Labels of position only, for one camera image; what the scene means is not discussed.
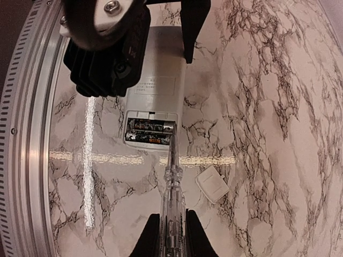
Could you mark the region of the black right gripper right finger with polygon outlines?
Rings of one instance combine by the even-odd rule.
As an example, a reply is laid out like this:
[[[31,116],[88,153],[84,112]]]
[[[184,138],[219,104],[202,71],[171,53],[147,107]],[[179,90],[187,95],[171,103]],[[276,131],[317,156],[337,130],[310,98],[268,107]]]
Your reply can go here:
[[[218,257],[194,210],[186,210],[186,252],[190,257]]]

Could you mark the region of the black AAA battery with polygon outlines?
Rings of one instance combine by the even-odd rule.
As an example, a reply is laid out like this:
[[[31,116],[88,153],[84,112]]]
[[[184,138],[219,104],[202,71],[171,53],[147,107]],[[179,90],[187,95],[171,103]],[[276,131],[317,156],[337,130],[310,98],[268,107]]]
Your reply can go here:
[[[168,145],[170,134],[158,134],[152,132],[134,131],[125,134],[125,140],[140,143],[153,143],[157,145]]]
[[[128,127],[130,130],[169,133],[174,130],[175,123],[167,120],[129,118]]]

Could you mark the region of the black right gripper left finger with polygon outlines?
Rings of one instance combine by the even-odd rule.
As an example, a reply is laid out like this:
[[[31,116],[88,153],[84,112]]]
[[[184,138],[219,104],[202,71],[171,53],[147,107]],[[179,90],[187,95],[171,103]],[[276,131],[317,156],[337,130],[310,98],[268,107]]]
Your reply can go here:
[[[156,257],[159,251],[160,215],[151,214],[129,257]]]

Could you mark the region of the white battery cover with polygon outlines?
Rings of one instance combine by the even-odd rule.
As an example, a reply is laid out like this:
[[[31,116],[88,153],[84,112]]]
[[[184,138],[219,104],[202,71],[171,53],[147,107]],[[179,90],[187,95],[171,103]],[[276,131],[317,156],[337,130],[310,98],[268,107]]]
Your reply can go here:
[[[214,166],[209,166],[200,173],[195,182],[210,203],[215,204],[229,192],[229,187]]]

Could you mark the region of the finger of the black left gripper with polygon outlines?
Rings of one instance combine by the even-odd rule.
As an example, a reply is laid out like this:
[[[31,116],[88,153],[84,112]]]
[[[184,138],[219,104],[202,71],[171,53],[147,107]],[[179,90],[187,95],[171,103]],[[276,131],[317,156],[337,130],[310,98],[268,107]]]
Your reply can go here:
[[[193,61],[195,43],[210,8],[210,0],[181,1],[180,18],[184,45],[184,58],[187,64],[191,64]]]

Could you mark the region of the clear handle screwdriver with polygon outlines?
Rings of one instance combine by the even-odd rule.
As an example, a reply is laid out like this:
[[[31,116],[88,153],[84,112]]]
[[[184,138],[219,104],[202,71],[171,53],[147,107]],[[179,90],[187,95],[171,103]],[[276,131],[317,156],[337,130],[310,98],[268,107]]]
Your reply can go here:
[[[161,201],[159,256],[185,256],[185,199],[181,189],[183,170],[179,166],[177,136],[169,142]]]

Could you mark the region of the white remote control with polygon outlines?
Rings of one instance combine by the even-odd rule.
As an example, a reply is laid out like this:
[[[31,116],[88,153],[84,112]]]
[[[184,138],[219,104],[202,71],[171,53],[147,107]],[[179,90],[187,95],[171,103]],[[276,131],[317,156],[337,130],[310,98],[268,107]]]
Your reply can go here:
[[[127,90],[123,142],[133,148],[163,151],[168,145],[140,143],[125,140],[130,130],[129,118],[167,120],[175,123],[169,133],[178,134],[182,124],[186,61],[183,56],[183,38],[180,26],[150,28],[139,82]]]

